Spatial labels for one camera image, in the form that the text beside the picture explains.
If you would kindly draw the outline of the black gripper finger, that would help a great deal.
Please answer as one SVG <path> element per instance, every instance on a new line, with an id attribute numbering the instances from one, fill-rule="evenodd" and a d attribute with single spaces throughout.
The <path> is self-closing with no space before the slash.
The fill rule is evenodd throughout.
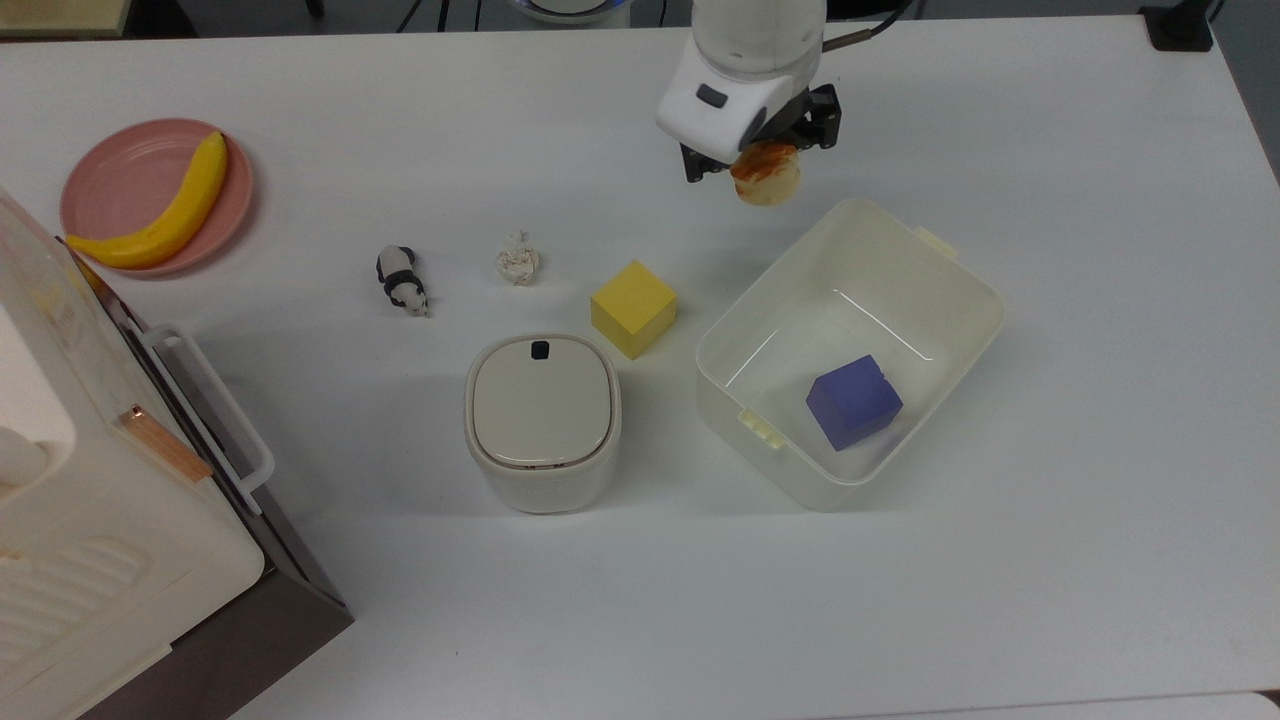
<path id="1" fill-rule="evenodd" d="M 842 120 L 837 88 L 833 85 L 809 88 L 803 109 L 803 118 L 797 123 L 797 147 L 833 149 L 838 142 Z"/>
<path id="2" fill-rule="evenodd" d="M 707 174 L 716 174 L 731 168 L 730 164 L 708 158 L 699 151 L 681 143 L 680 156 L 684 165 L 685 179 L 691 183 L 700 182 Z"/>

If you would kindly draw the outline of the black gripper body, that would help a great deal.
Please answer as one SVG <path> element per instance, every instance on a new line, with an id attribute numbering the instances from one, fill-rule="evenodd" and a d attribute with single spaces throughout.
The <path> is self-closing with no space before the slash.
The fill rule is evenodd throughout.
<path id="1" fill-rule="evenodd" d="M 809 92 L 800 92 L 772 118 L 772 138 L 791 145 L 806 145 L 804 128 L 810 109 Z"/>

